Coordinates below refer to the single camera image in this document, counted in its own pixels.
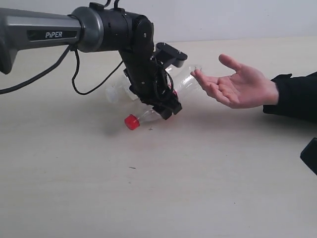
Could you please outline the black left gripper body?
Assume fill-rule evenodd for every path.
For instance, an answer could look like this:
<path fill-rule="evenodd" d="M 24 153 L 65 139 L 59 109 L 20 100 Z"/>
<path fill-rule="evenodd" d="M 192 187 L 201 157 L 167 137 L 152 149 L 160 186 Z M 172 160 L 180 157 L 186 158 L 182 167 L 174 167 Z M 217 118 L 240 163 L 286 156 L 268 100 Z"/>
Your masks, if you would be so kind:
<path fill-rule="evenodd" d="M 125 74 L 134 93 L 143 104 L 171 109 L 171 102 L 178 100 L 173 94 L 173 81 L 156 60 L 153 49 L 120 50 Z"/>

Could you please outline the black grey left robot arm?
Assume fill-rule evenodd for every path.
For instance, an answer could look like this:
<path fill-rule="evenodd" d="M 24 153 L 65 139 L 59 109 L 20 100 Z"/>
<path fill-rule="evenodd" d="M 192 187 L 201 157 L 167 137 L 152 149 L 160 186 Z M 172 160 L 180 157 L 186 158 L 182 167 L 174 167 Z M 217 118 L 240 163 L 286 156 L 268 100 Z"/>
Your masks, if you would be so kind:
<path fill-rule="evenodd" d="M 130 91 L 151 105 L 163 119 L 181 111 L 166 69 L 181 67 L 187 55 L 154 43 L 154 24 L 144 15 L 96 2 L 69 15 L 2 8 L 0 10 L 0 70 L 9 74 L 21 50 L 65 45 L 67 51 L 118 51 Z"/>

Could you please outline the person's open bare hand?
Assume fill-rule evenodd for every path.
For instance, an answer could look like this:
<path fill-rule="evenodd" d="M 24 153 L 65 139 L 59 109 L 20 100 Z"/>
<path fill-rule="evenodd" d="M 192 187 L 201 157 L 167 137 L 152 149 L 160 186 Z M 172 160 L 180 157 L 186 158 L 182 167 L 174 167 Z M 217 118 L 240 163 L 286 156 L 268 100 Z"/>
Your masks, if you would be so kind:
<path fill-rule="evenodd" d="M 218 60 L 235 73 L 215 77 L 207 76 L 199 69 L 191 72 L 208 96 L 231 109 L 250 109 L 278 103 L 276 84 L 262 72 L 225 54 L 220 54 Z"/>

